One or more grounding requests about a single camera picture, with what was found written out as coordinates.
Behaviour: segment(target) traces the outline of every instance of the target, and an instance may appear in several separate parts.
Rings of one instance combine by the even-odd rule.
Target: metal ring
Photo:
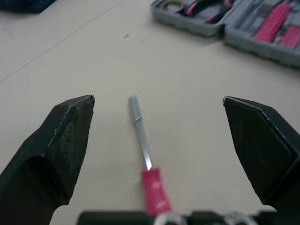
[[[188,225],[186,220],[177,212],[166,212],[158,215],[155,218],[153,225],[166,225],[167,223]]]
[[[251,217],[247,216],[242,212],[233,212],[225,215],[224,221],[228,225],[238,225],[238,224],[245,224],[245,225],[258,225]]]

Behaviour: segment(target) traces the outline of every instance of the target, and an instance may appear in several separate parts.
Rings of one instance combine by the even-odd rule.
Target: pink screwdriver handle
[[[171,211],[169,198],[165,192],[163,180],[158,167],[142,172],[145,185],[146,208],[151,216],[156,216],[166,211]]]

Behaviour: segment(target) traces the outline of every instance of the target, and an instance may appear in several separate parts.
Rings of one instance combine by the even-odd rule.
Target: pliers
[[[160,4],[160,8],[166,8],[169,5],[176,5],[180,7],[178,13],[187,16],[194,17],[201,11],[205,10],[209,6],[215,5],[219,0],[195,0],[192,4],[186,5],[184,0],[166,0]],[[232,8],[234,0],[224,0],[222,7],[219,11],[208,18],[206,23],[217,23],[219,22],[224,15]]]

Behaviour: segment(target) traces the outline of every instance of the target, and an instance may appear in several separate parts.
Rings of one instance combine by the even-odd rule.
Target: white table surface
[[[96,98],[82,170],[51,225],[84,210],[143,210],[143,164],[128,97],[175,210],[262,206],[235,154],[224,96],[273,106],[300,131],[300,73],[151,19],[147,1],[59,0],[40,15],[0,13],[0,171],[56,104]]]

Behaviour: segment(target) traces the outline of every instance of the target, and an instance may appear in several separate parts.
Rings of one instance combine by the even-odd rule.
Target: screwdriver shaft
[[[151,167],[152,167],[152,160],[151,160],[151,157],[150,157],[149,145],[148,145],[148,142],[147,142],[147,137],[146,137],[143,121],[142,121],[142,113],[141,113],[141,110],[140,110],[140,106],[139,106],[139,103],[138,103],[137,96],[131,97],[129,99],[129,103],[130,103],[131,112],[132,112],[133,120],[134,120],[134,123],[135,123],[135,127],[136,127],[136,130],[137,130],[137,133],[138,133],[139,142],[140,142],[142,152],[143,152],[143,156],[144,156],[144,159],[145,159],[146,167],[147,167],[147,170],[150,170]]]

